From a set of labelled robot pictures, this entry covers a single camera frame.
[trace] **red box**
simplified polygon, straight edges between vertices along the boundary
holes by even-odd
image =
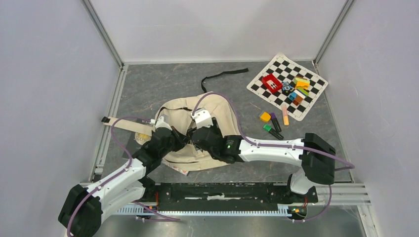
[[[269,74],[262,78],[262,83],[266,86],[266,88],[268,88],[268,90],[272,94],[282,89],[282,83],[272,74]]]

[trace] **black and white checkered board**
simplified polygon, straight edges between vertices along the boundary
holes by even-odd
[[[286,95],[281,93],[281,90],[272,94],[261,81],[263,77],[269,74],[273,74],[280,82],[288,82],[292,87],[295,87],[293,82],[295,76],[310,80],[308,96],[299,105],[295,105]],[[288,116],[301,121],[314,103],[316,103],[317,98],[323,93],[327,85],[328,82],[319,75],[291,61],[285,55],[278,54],[248,84],[247,89],[280,110],[282,110],[281,106],[285,104],[288,108]]]

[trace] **blue block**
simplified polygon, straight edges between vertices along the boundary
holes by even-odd
[[[295,92],[295,91],[293,91],[289,96],[288,96],[288,98],[291,100],[291,101],[294,101],[294,99],[295,98],[297,98],[297,93]]]

